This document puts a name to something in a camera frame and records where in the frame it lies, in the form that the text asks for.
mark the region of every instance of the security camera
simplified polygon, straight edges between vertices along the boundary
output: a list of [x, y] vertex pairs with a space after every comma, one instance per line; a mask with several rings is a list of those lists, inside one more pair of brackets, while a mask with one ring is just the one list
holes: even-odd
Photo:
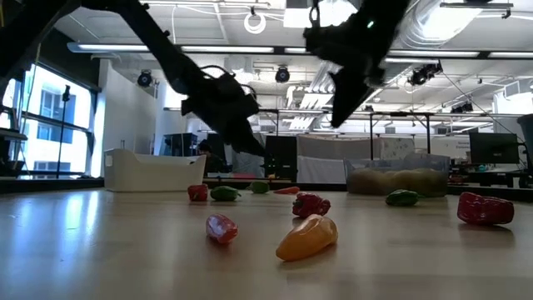
[[141, 88], [150, 87], [150, 84], [152, 84], [152, 71], [142, 70], [141, 75], [139, 75], [139, 78], [137, 79], [137, 84]]
[[276, 72], [276, 82], [286, 83], [291, 78], [291, 74], [286, 67], [279, 67]]

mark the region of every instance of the toy vegetable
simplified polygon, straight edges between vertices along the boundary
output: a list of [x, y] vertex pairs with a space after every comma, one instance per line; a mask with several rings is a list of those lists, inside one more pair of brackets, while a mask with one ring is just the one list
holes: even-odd
[[207, 185], [193, 185], [187, 189], [189, 200], [191, 201], [207, 201]]
[[299, 187], [287, 187], [287, 188], [282, 188], [277, 191], [274, 191], [274, 193], [281, 194], [281, 195], [296, 195], [299, 192], [300, 192]]
[[313, 213], [324, 216], [330, 210], [329, 200], [321, 197], [301, 192], [296, 195], [296, 201], [292, 203], [292, 213], [300, 218], [307, 218]]
[[237, 236], [238, 227], [228, 217], [216, 213], [207, 218], [206, 233], [217, 243], [227, 244]]
[[417, 192], [395, 190], [386, 197], [385, 203], [391, 206], [410, 207], [418, 202], [419, 197], [420, 195]]
[[266, 182], [252, 182], [248, 189], [252, 190], [252, 193], [268, 193], [270, 191], [270, 186]]
[[216, 201], [235, 201], [241, 194], [233, 187], [215, 187], [211, 190], [211, 198]]
[[472, 192], [459, 196], [457, 217], [473, 225], [507, 224], [515, 216], [513, 203], [496, 197], [482, 197]]
[[313, 214], [283, 238], [276, 256], [286, 262], [308, 258], [335, 243], [337, 238], [335, 223], [328, 217]]

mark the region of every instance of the ceiling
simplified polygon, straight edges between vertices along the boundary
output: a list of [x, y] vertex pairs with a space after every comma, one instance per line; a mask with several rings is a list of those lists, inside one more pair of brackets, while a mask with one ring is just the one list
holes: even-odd
[[[269, 1], [271, 9], [258, 9], [258, 12], [269, 13], [274, 18], [283, 19], [285, 0]], [[502, 19], [503, 12], [483, 12], [464, 30], [457, 34], [441, 48], [472, 49], [472, 50], [533, 50], [533, 1], [511, 0], [514, 4], [514, 17]], [[247, 8], [228, 8], [203, 6], [194, 7], [193, 11], [185, 7], [151, 7], [149, 13], [163, 30], [172, 29], [172, 14], [176, 29], [176, 44], [230, 44], [230, 45], [280, 45], [303, 47], [305, 41], [300, 28], [285, 28], [283, 22], [266, 19], [266, 28], [260, 34], [251, 34], [243, 26]], [[530, 16], [531, 20], [516, 16]], [[57, 29], [70, 38], [81, 43], [140, 43], [139, 39], [126, 23], [116, 14], [109, 12], [90, 11], [80, 8], [70, 16], [57, 23]], [[401, 47], [396, 41], [395, 48]], [[255, 81], [250, 84], [265, 97], [284, 98], [291, 85], [308, 87], [316, 74], [323, 68], [323, 63], [315, 57], [305, 56], [248, 56], [253, 62]], [[211, 63], [213, 60], [223, 64], [227, 55], [194, 55], [199, 65]], [[113, 60], [115, 68], [131, 80], [137, 78], [141, 69], [152, 69], [156, 77], [159, 65], [149, 54], [121, 54], [120, 59]], [[286, 84], [274, 82], [274, 75], [280, 65], [288, 66], [291, 80]], [[430, 80], [426, 86], [413, 89], [406, 84], [411, 75], [410, 66], [405, 64], [389, 64], [390, 86], [397, 89], [386, 89], [377, 95], [379, 102], [373, 102], [375, 110], [394, 111], [399, 109], [417, 109], [436, 111], [445, 103], [449, 109], [452, 104], [465, 100], [464, 93], [472, 95], [473, 101], [483, 109], [491, 109], [492, 94], [503, 85], [512, 83], [518, 77], [533, 77], [533, 61], [482, 61], [482, 60], [444, 60], [444, 74]], [[279, 106], [283, 103], [269, 100], [266, 107]]]

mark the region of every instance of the black stand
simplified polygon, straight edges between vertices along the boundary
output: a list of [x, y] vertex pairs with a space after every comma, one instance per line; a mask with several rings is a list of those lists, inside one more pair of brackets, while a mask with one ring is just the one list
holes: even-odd
[[65, 112], [67, 111], [67, 102], [70, 100], [70, 86], [65, 86], [65, 92], [63, 93], [63, 115], [61, 118], [61, 135], [59, 138], [59, 155], [57, 157], [57, 170], [56, 179], [59, 179], [59, 171], [61, 169], [61, 149], [63, 145], [63, 131], [65, 130]]

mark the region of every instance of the white plastic bin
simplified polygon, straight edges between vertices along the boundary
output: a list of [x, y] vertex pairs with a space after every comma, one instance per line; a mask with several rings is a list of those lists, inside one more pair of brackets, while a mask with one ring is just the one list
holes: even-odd
[[112, 192], [182, 192], [202, 184], [206, 157], [195, 162], [187, 157], [135, 154], [126, 149], [104, 154], [105, 188]]

